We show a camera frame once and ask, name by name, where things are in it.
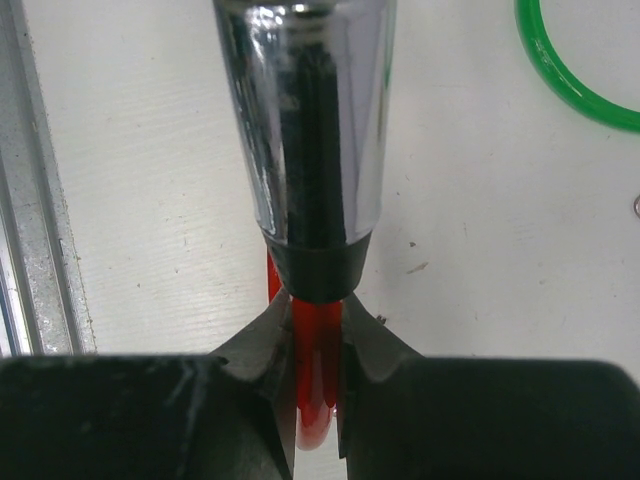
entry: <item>chrome cylinder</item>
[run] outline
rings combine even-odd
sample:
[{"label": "chrome cylinder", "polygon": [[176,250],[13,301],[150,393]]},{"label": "chrome cylinder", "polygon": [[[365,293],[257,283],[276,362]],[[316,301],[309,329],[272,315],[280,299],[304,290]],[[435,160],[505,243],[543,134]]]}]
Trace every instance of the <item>chrome cylinder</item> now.
[{"label": "chrome cylinder", "polygon": [[396,0],[214,5],[272,253],[366,244],[381,210]]}]

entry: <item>black plastic part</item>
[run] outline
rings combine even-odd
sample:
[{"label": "black plastic part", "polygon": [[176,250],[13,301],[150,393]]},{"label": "black plastic part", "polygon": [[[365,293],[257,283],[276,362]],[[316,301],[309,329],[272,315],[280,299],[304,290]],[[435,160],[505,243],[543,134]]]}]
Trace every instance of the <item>black plastic part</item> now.
[{"label": "black plastic part", "polygon": [[337,302],[360,283],[371,234],[340,248],[309,250],[281,245],[265,236],[282,284],[309,303]]},{"label": "black plastic part", "polygon": [[599,362],[422,358],[345,301],[350,480],[638,479],[640,393]]},{"label": "black plastic part", "polygon": [[0,363],[0,477],[287,479],[288,295],[209,356]]}]

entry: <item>white surface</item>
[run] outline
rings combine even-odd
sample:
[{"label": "white surface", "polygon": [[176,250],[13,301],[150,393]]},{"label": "white surface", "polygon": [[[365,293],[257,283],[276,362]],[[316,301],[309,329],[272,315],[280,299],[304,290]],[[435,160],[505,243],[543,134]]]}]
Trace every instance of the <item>white surface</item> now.
[{"label": "white surface", "polygon": [[[594,357],[640,379],[640,136],[549,91],[511,0],[399,3],[362,300],[425,354]],[[266,288],[210,0],[25,4],[99,350],[211,350]],[[543,13],[585,83],[640,108],[640,10],[615,5]],[[299,454],[299,478],[344,478],[335,448]]]}]

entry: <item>green rubber band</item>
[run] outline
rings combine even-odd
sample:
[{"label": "green rubber band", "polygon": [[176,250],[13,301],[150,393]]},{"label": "green rubber band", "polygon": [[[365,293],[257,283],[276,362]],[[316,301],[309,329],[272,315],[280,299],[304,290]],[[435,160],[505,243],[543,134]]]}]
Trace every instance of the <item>green rubber band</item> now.
[{"label": "green rubber band", "polygon": [[522,43],[545,82],[571,107],[605,125],[640,132],[640,112],[621,107],[587,88],[566,67],[544,28],[539,0],[516,0]]}]

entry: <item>black rubber tip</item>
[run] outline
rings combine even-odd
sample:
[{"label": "black rubber tip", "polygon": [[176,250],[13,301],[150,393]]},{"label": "black rubber tip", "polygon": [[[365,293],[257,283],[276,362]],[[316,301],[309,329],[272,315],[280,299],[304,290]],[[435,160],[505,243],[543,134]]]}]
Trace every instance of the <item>black rubber tip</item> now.
[{"label": "black rubber tip", "polygon": [[267,240],[267,247],[287,291],[309,303],[343,300],[362,278],[371,234],[353,245],[325,250],[295,248]]}]

